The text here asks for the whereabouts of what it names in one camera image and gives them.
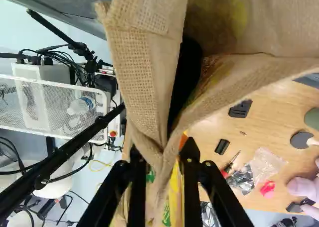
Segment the red button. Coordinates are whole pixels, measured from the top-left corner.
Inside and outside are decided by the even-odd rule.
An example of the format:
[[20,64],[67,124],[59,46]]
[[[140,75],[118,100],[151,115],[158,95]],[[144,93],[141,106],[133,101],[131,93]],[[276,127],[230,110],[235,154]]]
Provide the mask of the red button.
[[110,135],[110,137],[115,137],[116,136],[116,131],[110,131],[109,135]]

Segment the red screwdriver handle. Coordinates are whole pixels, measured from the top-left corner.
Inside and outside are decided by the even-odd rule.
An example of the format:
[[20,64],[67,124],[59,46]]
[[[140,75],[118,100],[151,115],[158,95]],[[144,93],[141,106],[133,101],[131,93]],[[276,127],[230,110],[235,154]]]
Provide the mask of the red screwdriver handle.
[[225,179],[229,176],[229,174],[224,170],[221,171],[221,174],[223,175]]

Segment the wooden tabletop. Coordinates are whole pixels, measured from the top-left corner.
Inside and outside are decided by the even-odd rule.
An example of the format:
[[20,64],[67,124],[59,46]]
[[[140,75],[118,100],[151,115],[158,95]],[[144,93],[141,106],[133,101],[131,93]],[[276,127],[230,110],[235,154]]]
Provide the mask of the wooden tabletop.
[[[289,180],[295,176],[312,179],[318,172],[315,159],[319,157],[319,146],[295,149],[290,145],[290,138],[295,132],[304,129],[319,140],[319,131],[304,123],[305,113],[319,107],[319,90],[294,81],[284,81],[260,89],[249,98],[253,103],[246,118],[229,117],[228,109],[224,109],[194,125],[187,135],[195,139],[201,161],[212,160],[219,168],[225,167],[242,150],[234,165],[234,169],[240,169],[253,158],[259,147],[267,148],[288,161],[278,174],[269,178],[276,182],[272,199],[265,199],[260,194],[261,184],[247,196],[235,191],[245,208],[285,213],[291,201],[302,199],[287,192]],[[223,156],[214,152],[220,139],[230,141]],[[203,201],[209,201],[201,188],[200,197]]]

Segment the black cable bundle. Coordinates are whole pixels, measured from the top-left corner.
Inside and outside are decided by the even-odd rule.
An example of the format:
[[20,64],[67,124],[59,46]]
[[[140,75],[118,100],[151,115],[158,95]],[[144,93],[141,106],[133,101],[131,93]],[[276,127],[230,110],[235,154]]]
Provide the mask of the black cable bundle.
[[46,51],[45,49],[41,49],[41,50],[22,49],[19,51],[19,54],[22,54],[24,51],[34,52],[38,56],[49,57],[69,67],[69,69],[73,70],[77,76],[77,79],[75,80],[75,82],[71,84],[75,85],[77,81],[79,81],[82,86],[89,86],[89,87],[93,86],[92,83],[88,83],[88,77],[91,76],[92,74],[87,73],[84,67],[75,63],[74,59],[68,53],[63,51],[54,51],[54,50]]

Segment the plastic bag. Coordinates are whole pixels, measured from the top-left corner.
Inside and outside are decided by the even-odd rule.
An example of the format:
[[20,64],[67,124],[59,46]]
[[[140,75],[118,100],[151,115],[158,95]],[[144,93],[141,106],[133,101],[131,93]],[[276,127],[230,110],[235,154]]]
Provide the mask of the plastic bag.
[[264,182],[277,174],[287,164],[282,158],[265,148],[259,148],[254,158],[240,171],[235,171],[227,183],[230,187],[241,190],[243,195],[249,194],[259,182]]

